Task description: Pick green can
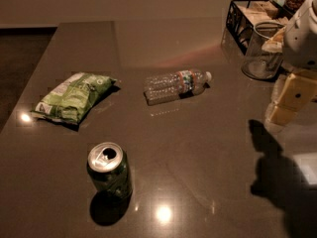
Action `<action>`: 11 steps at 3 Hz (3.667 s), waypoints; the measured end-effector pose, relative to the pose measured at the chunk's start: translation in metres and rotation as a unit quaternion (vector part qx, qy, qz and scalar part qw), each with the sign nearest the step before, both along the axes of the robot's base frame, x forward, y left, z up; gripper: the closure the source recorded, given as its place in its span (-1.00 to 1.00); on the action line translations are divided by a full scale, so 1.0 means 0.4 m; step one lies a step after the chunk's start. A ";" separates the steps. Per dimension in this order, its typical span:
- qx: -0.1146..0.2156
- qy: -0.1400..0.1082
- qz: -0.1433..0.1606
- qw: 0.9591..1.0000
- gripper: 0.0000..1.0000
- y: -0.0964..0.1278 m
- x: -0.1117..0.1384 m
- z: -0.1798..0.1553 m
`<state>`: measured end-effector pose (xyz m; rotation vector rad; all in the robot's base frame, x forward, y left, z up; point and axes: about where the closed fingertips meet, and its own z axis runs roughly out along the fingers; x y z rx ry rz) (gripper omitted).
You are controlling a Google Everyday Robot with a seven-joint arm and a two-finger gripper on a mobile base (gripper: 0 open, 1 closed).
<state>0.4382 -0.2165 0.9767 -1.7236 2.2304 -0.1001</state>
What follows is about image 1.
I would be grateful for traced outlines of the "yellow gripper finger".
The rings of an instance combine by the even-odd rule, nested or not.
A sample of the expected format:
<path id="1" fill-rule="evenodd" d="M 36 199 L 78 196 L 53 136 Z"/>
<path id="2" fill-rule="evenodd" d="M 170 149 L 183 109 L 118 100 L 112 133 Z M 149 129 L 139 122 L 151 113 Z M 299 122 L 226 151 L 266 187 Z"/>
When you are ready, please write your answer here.
<path id="1" fill-rule="evenodd" d="M 317 95 L 317 72 L 296 69 L 276 80 L 265 113 L 266 124 L 284 127 Z"/>

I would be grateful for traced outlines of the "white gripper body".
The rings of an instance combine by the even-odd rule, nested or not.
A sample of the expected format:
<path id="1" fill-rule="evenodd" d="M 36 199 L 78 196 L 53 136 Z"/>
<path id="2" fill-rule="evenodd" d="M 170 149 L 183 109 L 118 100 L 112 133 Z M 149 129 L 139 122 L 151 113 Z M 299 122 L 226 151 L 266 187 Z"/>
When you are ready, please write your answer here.
<path id="1" fill-rule="evenodd" d="M 317 22 L 315 16 L 291 19 L 283 37 L 283 58 L 294 67 L 317 69 Z"/>

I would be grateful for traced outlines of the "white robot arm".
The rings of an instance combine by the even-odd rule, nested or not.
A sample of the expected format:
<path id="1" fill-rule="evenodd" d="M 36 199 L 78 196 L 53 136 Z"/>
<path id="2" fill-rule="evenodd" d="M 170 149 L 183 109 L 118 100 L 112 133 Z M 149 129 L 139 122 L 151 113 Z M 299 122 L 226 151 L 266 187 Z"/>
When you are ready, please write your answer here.
<path id="1" fill-rule="evenodd" d="M 317 93 L 317 0 L 305 0 L 262 50 L 282 53 L 288 70 L 276 80 L 265 114 L 267 125 L 284 127 Z"/>

